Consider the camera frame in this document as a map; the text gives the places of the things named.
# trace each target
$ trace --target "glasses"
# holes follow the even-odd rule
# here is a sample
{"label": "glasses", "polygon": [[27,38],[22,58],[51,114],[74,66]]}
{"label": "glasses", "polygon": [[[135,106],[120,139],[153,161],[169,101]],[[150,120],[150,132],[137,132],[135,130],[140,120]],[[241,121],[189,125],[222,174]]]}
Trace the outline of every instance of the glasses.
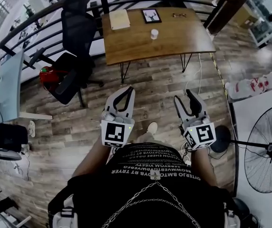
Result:
{"label": "glasses", "polygon": [[173,13],[173,15],[172,15],[174,18],[176,18],[176,17],[187,17],[186,16],[186,14],[184,14],[184,13]]}

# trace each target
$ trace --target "fan grille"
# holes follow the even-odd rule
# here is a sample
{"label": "fan grille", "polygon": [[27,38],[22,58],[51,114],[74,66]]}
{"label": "fan grille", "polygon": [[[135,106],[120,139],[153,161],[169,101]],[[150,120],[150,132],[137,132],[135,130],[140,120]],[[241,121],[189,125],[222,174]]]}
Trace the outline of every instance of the fan grille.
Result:
{"label": "fan grille", "polygon": [[[272,108],[267,110],[254,125],[248,142],[272,143]],[[249,184],[258,192],[272,192],[272,158],[264,148],[247,146],[245,173]]]}

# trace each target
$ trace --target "black t-shirt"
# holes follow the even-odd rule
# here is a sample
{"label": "black t-shirt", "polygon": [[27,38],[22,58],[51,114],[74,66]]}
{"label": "black t-shirt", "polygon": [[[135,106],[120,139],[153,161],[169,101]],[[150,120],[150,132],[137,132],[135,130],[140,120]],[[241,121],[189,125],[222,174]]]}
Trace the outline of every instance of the black t-shirt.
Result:
{"label": "black t-shirt", "polygon": [[68,185],[79,227],[103,227],[114,214],[104,227],[224,227],[223,190],[194,175],[177,150],[156,143],[126,145],[102,171]]}

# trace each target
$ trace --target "forearm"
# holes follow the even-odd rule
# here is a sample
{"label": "forearm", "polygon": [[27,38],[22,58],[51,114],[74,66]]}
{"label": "forearm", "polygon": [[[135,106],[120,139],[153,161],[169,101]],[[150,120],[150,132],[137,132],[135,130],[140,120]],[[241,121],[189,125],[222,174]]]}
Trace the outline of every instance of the forearm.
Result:
{"label": "forearm", "polygon": [[191,154],[192,171],[211,186],[217,186],[216,176],[210,163],[208,149],[202,148]]}
{"label": "forearm", "polygon": [[103,146],[101,135],[98,137],[93,148],[86,155],[73,173],[73,177],[94,173],[105,166],[111,147]]}

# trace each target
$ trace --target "beige pants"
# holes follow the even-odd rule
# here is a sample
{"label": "beige pants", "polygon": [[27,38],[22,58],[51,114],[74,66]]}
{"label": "beige pants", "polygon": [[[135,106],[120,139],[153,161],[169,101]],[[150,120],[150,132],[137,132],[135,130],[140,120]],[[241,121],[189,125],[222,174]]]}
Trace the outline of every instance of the beige pants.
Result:
{"label": "beige pants", "polygon": [[136,140],[136,143],[157,143],[163,146],[167,146],[167,147],[171,147],[173,148],[172,145],[162,142],[162,141],[158,141],[154,139],[154,136],[151,133],[145,133],[141,136],[139,136]]}

